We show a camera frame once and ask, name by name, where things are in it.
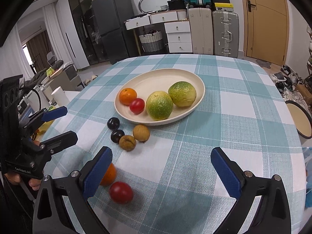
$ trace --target plaid tablecloth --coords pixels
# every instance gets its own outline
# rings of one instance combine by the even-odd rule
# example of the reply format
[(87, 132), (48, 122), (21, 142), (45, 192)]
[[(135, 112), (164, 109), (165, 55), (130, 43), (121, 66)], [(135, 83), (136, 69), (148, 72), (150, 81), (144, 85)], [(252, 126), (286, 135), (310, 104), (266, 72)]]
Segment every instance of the plaid tablecloth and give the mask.
[[(160, 68), (179, 68), (197, 74), (205, 83), (204, 100), (175, 123), (150, 127), (151, 137), (132, 152), (110, 140), (107, 120), (119, 117), (113, 101), (135, 76)], [(133, 124), (119, 117), (121, 129), (132, 134)], [(128, 183), (134, 199), (128, 205), (112, 202), (108, 188), (99, 187), (89, 199), (112, 233), (213, 233), (233, 206), (210, 153), (220, 146), (242, 170), (271, 178), (279, 174), (297, 233), (305, 205), (305, 166), (290, 113), (266, 72), (246, 60), (228, 57), (168, 54), (123, 60), (104, 71), (68, 105), (68, 114), (47, 131), (48, 139), (72, 130), (75, 146), (53, 156), (45, 174), (67, 176), (92, 159), (102, 146), (113, 151), (117, 181)], [(246, 231), (260, 199), (256, 198), (241, 233)], [(66, 200), (77, 230), (81, 226)]]

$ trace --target gray suitcase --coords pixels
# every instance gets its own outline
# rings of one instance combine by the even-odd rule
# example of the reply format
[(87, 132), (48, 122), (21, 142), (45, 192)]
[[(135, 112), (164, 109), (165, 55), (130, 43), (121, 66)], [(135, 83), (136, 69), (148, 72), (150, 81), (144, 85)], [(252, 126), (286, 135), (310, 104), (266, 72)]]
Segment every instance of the gray suitcase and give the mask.
[(215, 55), (238, 57), (239, 19), (235, 12), (213, 11)]
[(213, 22), (210, 9), (188, 10), (194, 54), (213, 55)]

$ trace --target orange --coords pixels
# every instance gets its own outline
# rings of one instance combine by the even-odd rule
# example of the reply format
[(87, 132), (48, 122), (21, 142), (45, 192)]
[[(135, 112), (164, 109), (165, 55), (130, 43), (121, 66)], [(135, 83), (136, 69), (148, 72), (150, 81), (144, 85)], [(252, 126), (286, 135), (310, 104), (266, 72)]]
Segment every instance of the orange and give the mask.
[(130, 105), (138, 97), (136, 91), (131, 88), (123, 89), (119, 93), (119, 101), (124, 105)]
[(108, 167), (100, 185), (101, 186), (109, 186), (111, 184), (113, 184), (114, 180), (116, 179), (116, 168), (113, 165), (113, 163), (110, 164), (110, 166)]

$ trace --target hand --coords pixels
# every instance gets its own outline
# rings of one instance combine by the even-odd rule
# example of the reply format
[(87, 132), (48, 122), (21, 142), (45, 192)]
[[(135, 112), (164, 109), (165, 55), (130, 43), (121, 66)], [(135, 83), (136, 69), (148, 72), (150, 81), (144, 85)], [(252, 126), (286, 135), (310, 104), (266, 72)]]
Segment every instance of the hand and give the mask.
[[(18, 185), (21, 182), (21, 176), (18, 173), (10, 171), (4, 174), (4, 176), (6, 176), (7, 180), (13, 185)], [(29, 180), (28, 184), (32, 190), (37, 191), (39, 190), (41, 180), (32, 178)]]

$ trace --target yellow box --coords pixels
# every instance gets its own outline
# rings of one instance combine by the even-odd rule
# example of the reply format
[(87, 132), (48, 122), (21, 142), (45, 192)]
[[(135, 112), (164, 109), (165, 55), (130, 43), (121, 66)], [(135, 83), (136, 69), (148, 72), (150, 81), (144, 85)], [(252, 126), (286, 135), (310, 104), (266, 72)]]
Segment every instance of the yellow box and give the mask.
[(215, 7), (220, 7), (220, 8), (234, 8), (233, 3), (220, 3), (216, 2)]

